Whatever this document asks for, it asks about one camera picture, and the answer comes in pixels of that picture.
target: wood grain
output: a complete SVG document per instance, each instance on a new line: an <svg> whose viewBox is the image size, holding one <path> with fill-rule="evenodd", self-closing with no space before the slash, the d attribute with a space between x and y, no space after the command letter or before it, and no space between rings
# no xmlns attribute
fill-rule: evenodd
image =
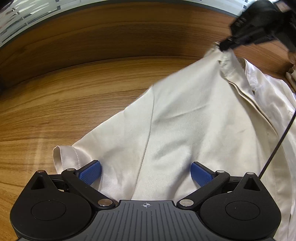
<svg viewBox="0 0 296 241"><path fill-rule="evenodd" d="M77 64L135 56L201 58L229 34L232 17L200 7L157 2L95 6L57 16L0 49L2 86ZM279 43L239 47L258 68L284 75L290 63Z"/></svg>
<svg viewBox="0 0 296 241"><path fill-rule="evenodd" d="M100 61L58 70L0 96L0 240L16 240L9 212L32 174L55 173L52 149L71 145L151 84L195 62L185 57Z"/></svg>

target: white fabric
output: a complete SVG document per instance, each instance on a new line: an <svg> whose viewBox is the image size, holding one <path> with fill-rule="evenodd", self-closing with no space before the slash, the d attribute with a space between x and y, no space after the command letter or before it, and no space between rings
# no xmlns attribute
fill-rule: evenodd
<svg viewBox="0 0 296 241"><path fill-rule="evenodd" d="M232 176L259 174L296 101L282 80L244 65L245 71L231 50L214 47L72 147L56 147L57 172L99 160L95 188L108 197L175 202L198 188L189 171L194 161ZM296 240L295 134L293 124L261 179L281 210L278 241Z"/></svg>

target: ribbed gray surface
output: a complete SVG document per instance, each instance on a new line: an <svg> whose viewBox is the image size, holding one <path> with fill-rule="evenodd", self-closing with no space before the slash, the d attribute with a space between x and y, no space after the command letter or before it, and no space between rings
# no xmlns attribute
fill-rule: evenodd
<svg viewBox="0 0 296 241"><path fill-rule="evenodd" d="M102 240L228 241L205 228L195 212L180 210L172 201L121 201L115 209L98 212L87 229L65 241Z"/></svg>

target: triangular cutout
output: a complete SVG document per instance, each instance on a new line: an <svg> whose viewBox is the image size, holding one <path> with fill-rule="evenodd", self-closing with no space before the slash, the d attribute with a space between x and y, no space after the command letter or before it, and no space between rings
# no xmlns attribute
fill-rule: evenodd
<svg viewBox="0 0 296 241"><path fill-rule="evenodd" d="M42 177L37 177L36 181L31 187L31 190L36 190L36 189L43 189L45 188L45 183Z"/></svg>
<svg viewBox="0 0 296 241"><path fill-rule="evenodd" d="M244 189L260 191L260 188L257 186L253 178L248 179L246 185L244 186Z"/></svg>

